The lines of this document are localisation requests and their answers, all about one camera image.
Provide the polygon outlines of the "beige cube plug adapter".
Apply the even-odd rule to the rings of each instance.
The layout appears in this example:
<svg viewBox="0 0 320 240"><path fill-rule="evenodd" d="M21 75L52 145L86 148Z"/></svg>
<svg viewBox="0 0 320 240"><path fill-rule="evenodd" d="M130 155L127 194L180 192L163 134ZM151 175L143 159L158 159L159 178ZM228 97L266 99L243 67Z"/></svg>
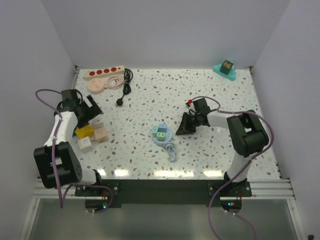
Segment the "beige cube plug adapter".
<svg viewBox="0 0 320 240"><path fill-rule="evenodd" d="M107 130L104 127L99 127L94 130L94 139L96 142L106 142L109 137Z"/></svg>

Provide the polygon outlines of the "pink round power strip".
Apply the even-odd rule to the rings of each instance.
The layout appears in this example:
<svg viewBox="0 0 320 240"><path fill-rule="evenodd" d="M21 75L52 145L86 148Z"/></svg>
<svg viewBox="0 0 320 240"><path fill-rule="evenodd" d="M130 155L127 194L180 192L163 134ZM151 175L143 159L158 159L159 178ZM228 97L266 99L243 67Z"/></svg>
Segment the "pink round power strip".
<svg viewBox="0 0 320 240"><path fill-rule="evenodd" d="M87 84L87 89L92 94L100 94L105 90L105 83L101 78L93 78Z"/></svg>

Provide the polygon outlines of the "white charger block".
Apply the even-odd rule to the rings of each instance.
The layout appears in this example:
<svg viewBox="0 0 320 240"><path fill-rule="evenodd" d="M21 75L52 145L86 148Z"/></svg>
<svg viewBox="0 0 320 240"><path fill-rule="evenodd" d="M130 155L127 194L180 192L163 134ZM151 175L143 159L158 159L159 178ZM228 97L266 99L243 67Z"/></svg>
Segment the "white charger block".
<svg viewBox="0 0 320 240"><path fill-rule="evenodd" d="M99 129L99 128L103 128L104 127L104 123L100 120L93 120L91 122L91 125L94 129Z"/></svg>

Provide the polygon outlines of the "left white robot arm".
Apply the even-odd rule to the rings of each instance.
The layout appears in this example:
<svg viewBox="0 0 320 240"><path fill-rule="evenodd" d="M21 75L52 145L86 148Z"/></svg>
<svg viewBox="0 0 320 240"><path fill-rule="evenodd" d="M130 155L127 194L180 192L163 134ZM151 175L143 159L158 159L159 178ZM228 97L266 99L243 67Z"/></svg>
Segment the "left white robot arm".
<svg viewBox="0 0 320 240"><path fill-rule="evenodd" d="M50 107L55 119L50 137L33 152L40 178L47 189L56 189L59 180L61 187L86 185L88 193L99 196L104 190L101 175L95 169L81 167L71 141L76 128L87 126L103 111L90 94L86 96L90 106L76 89L63 90L60 94L62 100L56 107Z"/></svg>

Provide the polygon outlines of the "yellow cube socket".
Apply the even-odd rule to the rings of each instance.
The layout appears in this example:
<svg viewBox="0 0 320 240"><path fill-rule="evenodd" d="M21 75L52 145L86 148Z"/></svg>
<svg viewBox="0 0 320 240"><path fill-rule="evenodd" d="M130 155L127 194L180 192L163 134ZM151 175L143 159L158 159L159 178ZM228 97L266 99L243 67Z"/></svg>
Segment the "yellow cube socket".
<svg viewBox="0 0 320 240"><path fill-rule="evenodd" d="M82 128L76 128L75 134L79 139L83 139L86 137L91 138L94 135L94 128L88 124Z"/></svg>

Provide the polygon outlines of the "white cube plug adapter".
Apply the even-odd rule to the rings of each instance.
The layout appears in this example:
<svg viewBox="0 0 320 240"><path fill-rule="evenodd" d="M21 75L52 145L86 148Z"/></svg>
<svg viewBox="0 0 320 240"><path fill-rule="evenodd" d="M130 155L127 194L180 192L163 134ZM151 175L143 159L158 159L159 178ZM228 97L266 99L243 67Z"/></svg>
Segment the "white cube plug adapter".
<svg viewBox="0 0 320 240"><path fill-rule="evenodd" d="M94 146L89 136L79 139L77 143L82 153L87 153L94 149Z"/></svg>

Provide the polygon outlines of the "beige power strip red sockets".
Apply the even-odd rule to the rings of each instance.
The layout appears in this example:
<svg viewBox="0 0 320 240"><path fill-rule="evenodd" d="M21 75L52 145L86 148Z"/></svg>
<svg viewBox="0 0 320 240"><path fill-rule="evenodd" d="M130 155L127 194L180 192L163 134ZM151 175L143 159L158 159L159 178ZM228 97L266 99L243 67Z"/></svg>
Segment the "beige power strip red sockets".
<svg viewBox="0 0 320 240"><path fill-rule="evenodd" d="M86 72L83 76L85 80L91 80L94 78L107 78L115 75L123 75L125 72L125 67L123 65L107 67L98 70L90 70Z"/></svg>

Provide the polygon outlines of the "light blue round power strip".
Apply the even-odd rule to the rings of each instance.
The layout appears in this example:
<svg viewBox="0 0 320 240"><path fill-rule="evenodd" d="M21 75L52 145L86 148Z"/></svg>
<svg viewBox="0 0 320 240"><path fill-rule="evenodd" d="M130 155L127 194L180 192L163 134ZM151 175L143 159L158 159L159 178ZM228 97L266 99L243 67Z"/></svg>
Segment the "light blue round power strip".
<svg viewBox="0 0 320 240"><path fill-rule="evenodd" d="M154 126L151 129L153 142L158 146L163 146L172 140L173 132L170 128L166 129L166 132L160 132L158 126Z"/></svg>

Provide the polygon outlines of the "green small charger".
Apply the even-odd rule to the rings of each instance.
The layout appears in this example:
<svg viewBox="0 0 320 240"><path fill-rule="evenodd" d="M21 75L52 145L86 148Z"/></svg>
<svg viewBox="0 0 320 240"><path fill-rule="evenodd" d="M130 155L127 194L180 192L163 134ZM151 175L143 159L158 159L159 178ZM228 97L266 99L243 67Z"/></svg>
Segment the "green small charger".
<svg viewBox="0 0 320 240"><path fill-rule="evenodd" d="M166 140L166 134L164 132L158 132L156 134L156 139L159 141L165 141Z"/></svg>

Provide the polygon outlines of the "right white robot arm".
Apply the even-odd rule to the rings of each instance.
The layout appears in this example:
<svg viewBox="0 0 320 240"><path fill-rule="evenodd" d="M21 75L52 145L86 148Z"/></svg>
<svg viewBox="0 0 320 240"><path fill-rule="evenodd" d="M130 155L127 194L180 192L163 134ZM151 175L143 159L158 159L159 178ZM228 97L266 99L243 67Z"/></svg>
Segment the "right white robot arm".
<svg viewBox="0 0 320 240"><path fill-rule="evenodd" d="M225 111L221 110L220 104L211 109L207 99L199 96L185 103L188 111L183 113L175 134L191 135L199 126L219 127L229 131L235 154L225 173L222 189L227 196L233 197L241 190L240 183L247 179L253 160L271 146L273 139L269 139L262 125L264 119L255 111Z"/></svg>

